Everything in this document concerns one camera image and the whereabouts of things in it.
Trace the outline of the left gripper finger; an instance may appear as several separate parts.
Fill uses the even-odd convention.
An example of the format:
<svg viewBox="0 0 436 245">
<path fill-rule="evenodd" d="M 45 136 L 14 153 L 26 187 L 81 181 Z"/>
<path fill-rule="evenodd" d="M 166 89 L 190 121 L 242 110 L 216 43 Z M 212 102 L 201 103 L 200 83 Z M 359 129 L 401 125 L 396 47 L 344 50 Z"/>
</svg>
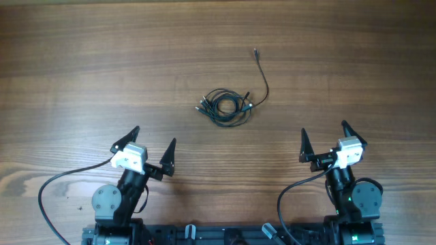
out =
<svg viewBox="0 0 436 245">
<path fill-rule="evenodd" d="M 159 164 L 161 165 L 161 170 L 163 174 L 167 176 L 174 175 L 174 165 L 175 165 L 175 149 L 176 149 L 176 138 L 174 138 L 166 151 L 164 152 Z"/>
<path fill-rule="evenodd" d="M 120 150 L 123 150 L 126 145 L 130 142 L 135 142 L 140 131 L 140 127 L 134 127 L 127 135 L 123 136 L 121 139 L 113 143 L 110 148 L 111 153 L 117 153 Z"/>
</svg>

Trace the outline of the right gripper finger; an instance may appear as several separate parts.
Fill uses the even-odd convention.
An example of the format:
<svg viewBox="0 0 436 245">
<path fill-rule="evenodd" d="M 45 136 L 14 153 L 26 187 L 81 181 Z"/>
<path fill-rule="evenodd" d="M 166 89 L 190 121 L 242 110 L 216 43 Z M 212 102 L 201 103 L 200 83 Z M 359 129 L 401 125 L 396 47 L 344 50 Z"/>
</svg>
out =
<svg viewBox="0 0 436 245">
<path fill-rule="evenodd" d="M 315 154 L 312 148 L 312 145 L 309 140 L 309 136 L 305 128 L 301 129 L 301 147 L 300 147 L 300 163 L 307 163 L 313 161 Z"/>
<path fill-rule="evenodd" d="M 343 127 L 345 137 L 356 136 L 362 144 L 362 147 L 367 147 L 367 141 L 364 140 L 358 133 L 356 133 L 346 120 L 341 122 L 341 126 Z"/>
</svg>

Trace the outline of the black USB cable long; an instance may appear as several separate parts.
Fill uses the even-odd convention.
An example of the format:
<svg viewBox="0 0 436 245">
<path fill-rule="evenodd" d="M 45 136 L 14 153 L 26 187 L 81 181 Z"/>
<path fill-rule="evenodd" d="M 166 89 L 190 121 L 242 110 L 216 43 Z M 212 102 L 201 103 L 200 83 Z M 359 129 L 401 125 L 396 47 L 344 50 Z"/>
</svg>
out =
<svg viewBox="0 0 436 245">
<path fill-rule="evenodd" d="M 259 69 L 260 75 L 261 75 L 261 77 L 262 77 L 262 79 L 263 79 L 263 81 L 264 81 L 264 85 L 265 85 L 265 88 L 266 88 L 266 92 L 265 92 L 265 95 L 264 95 L 264 97 L 263 97 L 263 99 L 262 99 L 261 101 L 259 101 L 259 102 L 257 102 L 257 103 L 248 103 L 247 105 L 244 105 L 243 108 L 241 109 L 242 112 L 246 112 L 246 111 L 248 111 L 248 110 L 251 110 L 251 109 L 253 109 L 253 108 L 256 108 L 256 107 L 258 107 L 259 105 L 261 105 L 262 103 L 264 103 L 264 102 L 266 101 L 266 99 L 268 98 L 268 96 L 269 96 L 269 91 L 270 91 L 270 90 L 269 90 L 268 81 L 267 81 L 267 79 L 266 79 L 266 76 L 264 75 L 264 72 L 263 72 L 262 66 L 261 66 L 261 64 L 260 64 L 260 55 L 259 55 L 259 52 L 258 52 L 258 50 L 257 50 L 256 48 L 253 49 L 253 54 L 254 54 L 255 61 L 256 61 L 256 65 L 258 66 L 258 69 Z"/>
</svg>

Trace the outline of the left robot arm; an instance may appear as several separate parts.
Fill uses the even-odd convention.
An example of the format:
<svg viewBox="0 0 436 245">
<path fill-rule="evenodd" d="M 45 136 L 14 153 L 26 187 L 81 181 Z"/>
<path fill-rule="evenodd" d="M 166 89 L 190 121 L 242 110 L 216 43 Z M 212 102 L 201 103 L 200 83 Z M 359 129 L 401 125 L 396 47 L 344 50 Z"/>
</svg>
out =
<svg viewBox="0 0 436 245">
<path fill-rule="evenodd" d="M 92 196 L 95 226 L 82 234 L 82 244 L 154 244 L 155 238 L 141 218 L 133 218 L 143 193 L 148 193 L 149 179 L 162 180 L 174 175 L 176 139 L 164 152 L 159 164 L 148 159 L 146 146 L 136 143 L 140 128 L 134 127 L 127 135 L 113 143 L 110 164 L 124 169 L 116 185 L 99 187 Z"/>
</svg>

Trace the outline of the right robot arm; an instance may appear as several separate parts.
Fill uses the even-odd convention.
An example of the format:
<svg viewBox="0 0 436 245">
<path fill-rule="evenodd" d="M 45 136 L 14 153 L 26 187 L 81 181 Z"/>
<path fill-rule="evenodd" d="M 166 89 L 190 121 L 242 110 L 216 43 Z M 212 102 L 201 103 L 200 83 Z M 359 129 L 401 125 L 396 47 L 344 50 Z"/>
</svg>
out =
<svg viewBox="0 0 436 245">
<path fill-rule="evenodd" d="M 324 218 L 327 244 L 385 244 L 380 218 L 382 185 L 370 178 L 355 178 L 352 165 L 361 162 L 367 142 L 346 120 L 341 122 L 344 137 L 329 152 L 315 154 L 305 129 L 301 130 L 299 161 L 310 163 L 312 172 L 324 172 L 325 187 L 336 214 Z"/>
</svg>

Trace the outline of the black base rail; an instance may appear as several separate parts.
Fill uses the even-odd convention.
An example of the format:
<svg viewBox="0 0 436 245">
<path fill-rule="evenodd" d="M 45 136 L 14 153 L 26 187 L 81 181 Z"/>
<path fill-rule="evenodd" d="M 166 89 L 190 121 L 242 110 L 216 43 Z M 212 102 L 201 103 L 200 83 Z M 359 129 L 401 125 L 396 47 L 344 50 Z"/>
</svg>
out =
<svg viewBox="0 0 436 245">
<path fill-rule="evenodd" d="M 356 244 L 384 245 L 386 239 L 380 223 L 337 225 L 330 223 L 291 224 L 288 231 L 281 226 L 265 223 L 262 226 L 213 227 L 187 225 L 141 226 L 132 229 L 85 228 L 82 244 Z"/>
</svg>

